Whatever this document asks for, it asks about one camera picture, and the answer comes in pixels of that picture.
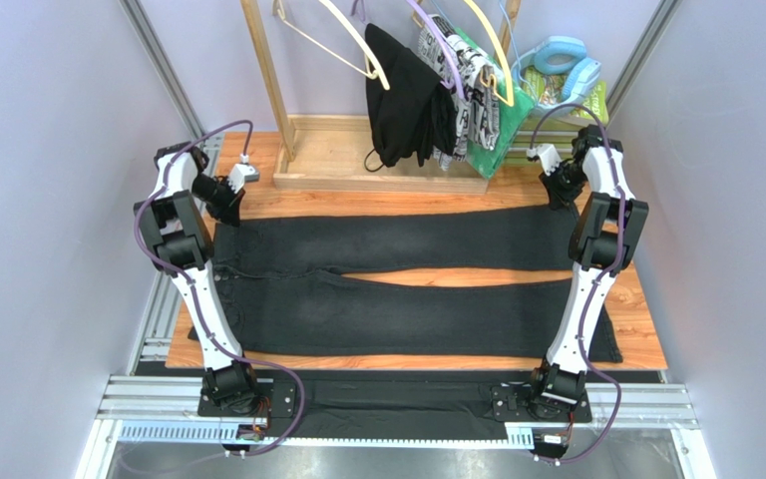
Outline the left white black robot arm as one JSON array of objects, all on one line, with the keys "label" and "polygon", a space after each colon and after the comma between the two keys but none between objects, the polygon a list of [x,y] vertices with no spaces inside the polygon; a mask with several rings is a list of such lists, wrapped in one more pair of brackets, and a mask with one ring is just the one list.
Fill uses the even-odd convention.
[{"label": "left white black robot arm", "polygon": [[156,185],[134,204],[136,239],[154,267],[172,279],[191,315],[203,361],[203,405],[239,415],[259,412],[264,396],[218,297],[214,244],[195,203],[202,201],[218,221],[236,226],[238,213],[231,208],[243,196],[242,185],[208,176],[208,156],[192,143],[157,150],[154,163]]}]

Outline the black denim trousers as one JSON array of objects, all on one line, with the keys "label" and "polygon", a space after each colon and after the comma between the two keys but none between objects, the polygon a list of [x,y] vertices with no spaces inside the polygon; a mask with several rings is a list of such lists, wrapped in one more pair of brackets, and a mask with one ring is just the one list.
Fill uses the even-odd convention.
[{"label": "black denim trousers", "polygon": [[547,206],[445,215],[297,217],[217,225],[213,269],[244,349],[284,355],[540,357],[568,280],[411,286],[370,272],[568,271],[575,215]]}]

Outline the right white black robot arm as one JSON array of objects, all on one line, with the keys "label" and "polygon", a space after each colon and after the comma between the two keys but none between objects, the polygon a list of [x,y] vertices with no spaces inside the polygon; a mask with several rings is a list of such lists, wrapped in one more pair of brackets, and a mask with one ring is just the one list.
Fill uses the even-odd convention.
[{"label": "right white black robot arm", "polygon": [[541,419],[566,416],[582,403],[602,307],[617,276],[631,263],[649,213],[647,203],[629,189],[619,141],[589,125],[578,131],[572,146],[568,161],[553,145],[529,151],[543,168],[540,180],[551,209],[572,208],[583,187],[590,188],[569,243],[573,278],[561,326],[532,374],[527,404]]}]

